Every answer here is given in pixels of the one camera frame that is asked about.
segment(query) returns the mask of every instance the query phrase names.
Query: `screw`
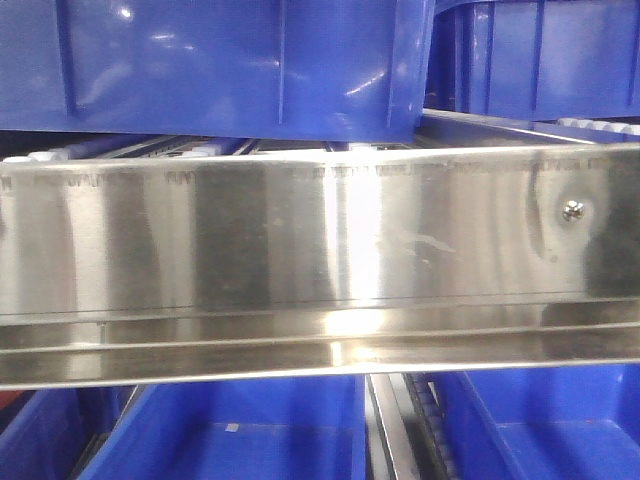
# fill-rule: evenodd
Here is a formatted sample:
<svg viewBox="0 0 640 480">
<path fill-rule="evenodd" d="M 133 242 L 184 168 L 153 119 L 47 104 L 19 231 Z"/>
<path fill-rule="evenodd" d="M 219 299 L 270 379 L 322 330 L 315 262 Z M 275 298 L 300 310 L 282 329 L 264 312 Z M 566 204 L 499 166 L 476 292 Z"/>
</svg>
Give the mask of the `screw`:
<svg viewBox="0 0 640 480">
<path fill-rule="evenodd" d="M 567 222 L 575 222 L 584 216 L 584 203 L 576 200 L 569 200 L 562 210 L 562 218 Z"/>
</svg>

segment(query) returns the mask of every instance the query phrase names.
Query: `metal rail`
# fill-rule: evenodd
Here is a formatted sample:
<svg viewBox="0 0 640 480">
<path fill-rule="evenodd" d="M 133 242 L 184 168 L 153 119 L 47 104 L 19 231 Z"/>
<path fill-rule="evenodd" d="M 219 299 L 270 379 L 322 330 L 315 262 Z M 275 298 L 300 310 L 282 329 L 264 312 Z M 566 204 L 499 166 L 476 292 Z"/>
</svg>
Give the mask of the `metal rail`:
<svg viewBox="0 0 640 480">
<path fill-rule="evenodd" d="M 0 388 L 640 360 L 638 160 L 0 165 Z"/>
</svg>

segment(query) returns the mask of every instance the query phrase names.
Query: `blue plastic crate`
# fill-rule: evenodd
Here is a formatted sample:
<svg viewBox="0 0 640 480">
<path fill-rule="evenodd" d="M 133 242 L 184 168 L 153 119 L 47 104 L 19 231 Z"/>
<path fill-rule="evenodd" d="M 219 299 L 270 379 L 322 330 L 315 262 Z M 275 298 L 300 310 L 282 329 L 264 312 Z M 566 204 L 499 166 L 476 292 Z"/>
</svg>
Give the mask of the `blue plastic crate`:
<svg viewBox="0 0 640 480">
<path fill-rule="evenodd" d="M 408 140 L 433 2 L 0 1 L 0 129 Z"/>
<path fill-rule="evenodd" d="M 525 120 L 640 115 L 636 0 L 439 0 L 427 105 Z"/>
<path fill-rule="evenodd" d="M 640 367 L 435 376 L 463 480 L 640 478 Z"/>
<path fill-rule="evenodd" d="M 66 480 L 89 441 L 113 427 L 124 392 L 92 388 L 33 394 L 0 434 L 0 479 Z"/>
<path fill-rule="evenodd" d="M 80 480 L 364 475 L 363 378 L 336 376 L 150 387 Z"/>
</svg>

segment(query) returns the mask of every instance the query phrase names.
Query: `stainless steel panel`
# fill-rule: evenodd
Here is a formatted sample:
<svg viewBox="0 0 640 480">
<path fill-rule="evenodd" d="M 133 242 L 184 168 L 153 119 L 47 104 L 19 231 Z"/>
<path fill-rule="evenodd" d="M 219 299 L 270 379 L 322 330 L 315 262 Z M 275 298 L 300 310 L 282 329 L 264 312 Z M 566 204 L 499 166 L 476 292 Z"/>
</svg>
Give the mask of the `stainless steel panel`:
<svg viewBox="0 0 640 480">
<path fill-rule="evenodd" d="M 637 296 L 639 152 L 1 165 L 0 322 Z"/>
</svg>

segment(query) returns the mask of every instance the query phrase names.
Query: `blue plastic bin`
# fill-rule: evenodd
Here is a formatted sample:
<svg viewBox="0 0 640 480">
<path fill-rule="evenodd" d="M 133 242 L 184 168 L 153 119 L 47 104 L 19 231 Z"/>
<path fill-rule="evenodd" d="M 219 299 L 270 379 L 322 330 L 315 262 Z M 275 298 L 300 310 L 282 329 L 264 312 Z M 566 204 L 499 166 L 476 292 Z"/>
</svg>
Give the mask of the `blue plastic bin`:
<svg viewBox="0 0 640 480">
<path fill-rule="evenodd" d="M 525 120 L 640 115 L 636 0 L 439 0 L 427 105 Z"/>
<path fill-rule="evenodd" d="M 0 129 L 408 140 L 434 1 L 0 1 Z"/>
<path fill-rule="evenodd" d="M 125 391 L 36 392 L 0 434 L 0 479 L 66 480 L 90 440 L 113 427 Z"/>
<path fill-rule="evenodd" d="M 446 373 L 435 377 L 463 480 L 640 478 L 640 367 Z"/>
<path fill-rule="evenodd" d="M 362 377 L 159 385 L 80 480 L 363 480 Z"/>
</svg>

